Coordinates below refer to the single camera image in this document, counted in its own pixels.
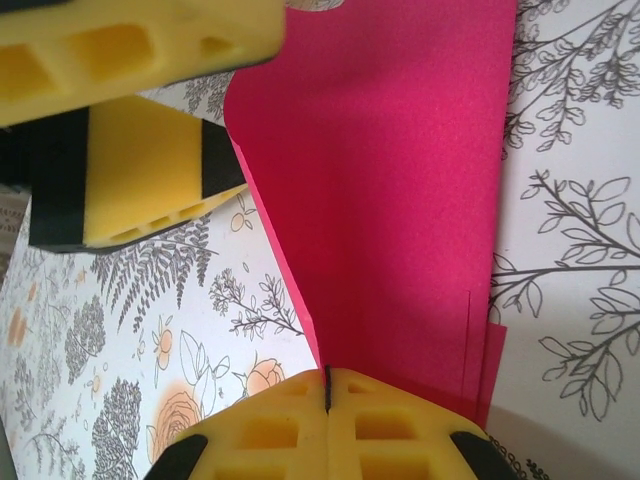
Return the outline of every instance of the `square hole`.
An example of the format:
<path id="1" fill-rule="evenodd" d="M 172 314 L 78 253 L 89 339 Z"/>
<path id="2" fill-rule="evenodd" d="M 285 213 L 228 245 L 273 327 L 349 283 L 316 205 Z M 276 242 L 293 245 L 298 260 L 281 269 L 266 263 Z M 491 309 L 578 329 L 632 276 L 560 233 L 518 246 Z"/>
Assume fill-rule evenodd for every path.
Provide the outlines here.
<path id="1" fill-rule="evenodd" d="M 295 448 L 298 423 L 290 417 L 254 418 L 247 423 L 238 445 L 242 450 Z"/>
<path id="2" fill-rule="evenodd" d="M 200 40 L 200 53 L 205 58 L 225 54 L 232 49 L 233 45 L 221 38 L 205 37 Z"/>
<path id="3" fill-rule="evenodd" d="M 67 42 L 91 78 L 104 82 L 151 66 L 153 48 L 137 25 L 114 25 L 72 35 Z"/>
<path id="4" fill-rule="evenodd" d="M 189 208 L 185 208 L 178 212 L 180 220 L 191 220 L 204 214 L 204 203 L 198 203 Z"/>
<path id="5" fill-rule="evenodd" d="M 149 224 L 151 230 L 160 230 L 162 228 L 168 228 L 171 226 L 171 219 L 169 217 L 162 217 L 154 220 Z"/>
<path id="6" fill-rule="evenodd" d="M 411 417 L 395 410 L 361 412 L 356 415 L 356 440 L 413 440 Z"/>
<path id="7" fill-rule="evenodd" d="M 29 47 L 0 47 L 0 100 L 16 101 L 55 89 Z"/>
<path id="8" fill-rule="evenodd" d="M 137 240 L 142 237 L 142 231 L 139 228 L 132 228 L 126 232 L 119 233 L 111 237 L 111 241 L 114 243 L 128 243 Z"/>
<path id="9" fill-rule="evenodd" d="M 284 480 L 286 470 L 282 467 L 218 467 L 215 480 Z"/>
<path id="10" fill-rule="evenodd" d="M 428 480 L 429 467 L 420 457 L 364 454 L 360 457 L 362 480 Z"/>

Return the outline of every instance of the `pink cardstock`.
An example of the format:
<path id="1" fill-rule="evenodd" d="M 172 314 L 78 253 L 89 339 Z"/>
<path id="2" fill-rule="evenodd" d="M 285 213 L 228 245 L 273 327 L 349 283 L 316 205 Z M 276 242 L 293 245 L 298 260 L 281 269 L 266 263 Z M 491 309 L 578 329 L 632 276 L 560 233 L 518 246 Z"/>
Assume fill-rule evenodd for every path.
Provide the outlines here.
<path id="1" fill-rule="evenodd" d="M 487 336 L 484 344 L 484 361 L 482 364 L 482 375 L 480 377 L 480 392 L 478 395 L 478 405 L 475 422 L 482 428 L 486 428 L 489 419 L 489 409 L 491 408 L 491 398 L 493 389 L 498 380 L 500 370 L 500 359 L 502 358 L 502 348 L 507 338 L 507 327 L 489 323 L 487 325 Z"/>
<path id="2" fill-rule="evenodd" d="M 289 10 L 225 121 L 320 365 L 476 415 L 515 0 Z"/>

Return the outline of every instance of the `black stripe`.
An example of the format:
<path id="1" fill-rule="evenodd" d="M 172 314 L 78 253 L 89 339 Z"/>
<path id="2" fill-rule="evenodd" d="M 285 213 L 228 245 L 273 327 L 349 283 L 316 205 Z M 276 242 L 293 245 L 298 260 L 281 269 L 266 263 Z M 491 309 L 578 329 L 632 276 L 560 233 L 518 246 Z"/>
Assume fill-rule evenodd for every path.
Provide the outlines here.
<path id="1" fill-rule="evenodd" d="M 327 413 L 331 410 L 331 367 L 329 365 L 324 366 L 324 409 Z"/>
<path id="2" fill-rule="evenodd" d="M 29 244 L 53 252 L 82 247 L 89 108 L 28 122 L 31 165 Z"/>
<path id="3" fill-rule="evenodd" d="M 144 480 L 189 480 L 207 443 L 204 435 L 191 435 L 167 447 Z"/>
<path id="4" fill-rule="evenodd" d="M 202 121 L 202 198 L 246 183 L 227 129 Z"/>
<path id="5" fill-rule="evenodd" d="M 451 440 L 478 480 L 518 480 L 515 471 L 489 440 L 470 432 L 455 432 Z"/>
<path id="6" fill-rule="evenodd" d="M 1 0 L 0 13 L 18 12 L 29 8 L 52 7 L 71 0 Z"/>

